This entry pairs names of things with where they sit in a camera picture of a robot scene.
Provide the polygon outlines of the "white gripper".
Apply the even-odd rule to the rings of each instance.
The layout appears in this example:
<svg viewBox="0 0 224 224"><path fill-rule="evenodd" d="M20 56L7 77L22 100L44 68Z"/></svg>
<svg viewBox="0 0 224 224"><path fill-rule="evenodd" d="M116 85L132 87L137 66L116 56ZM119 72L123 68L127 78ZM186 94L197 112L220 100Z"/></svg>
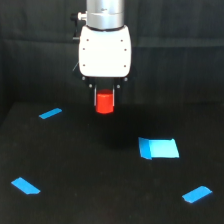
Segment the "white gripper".
<svg viewBox="0 0 224 224"><path fill-rule="evenodd" d="M131 70L131 38L124 25L113 31L97 31L85 25L78 48L78 66L83 81L88 82L92 105L97 104L97 79L125 78ZM113 86L113 106L120 101L120 88Z"/></svg>

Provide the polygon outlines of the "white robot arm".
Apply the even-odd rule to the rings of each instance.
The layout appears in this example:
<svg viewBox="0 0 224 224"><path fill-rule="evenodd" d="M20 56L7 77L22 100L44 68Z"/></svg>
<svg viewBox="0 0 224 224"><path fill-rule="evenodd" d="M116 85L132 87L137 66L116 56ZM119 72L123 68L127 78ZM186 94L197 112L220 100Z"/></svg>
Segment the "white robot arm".
<svg viewBox="0 0 224 224"><path fill-rule="evenodd" d="M70 16L75 23L82 80L93 90L97 113L114 111L115 91L131 70L132 46L124 24L124 0L86 0L86 11Z"/></svg>

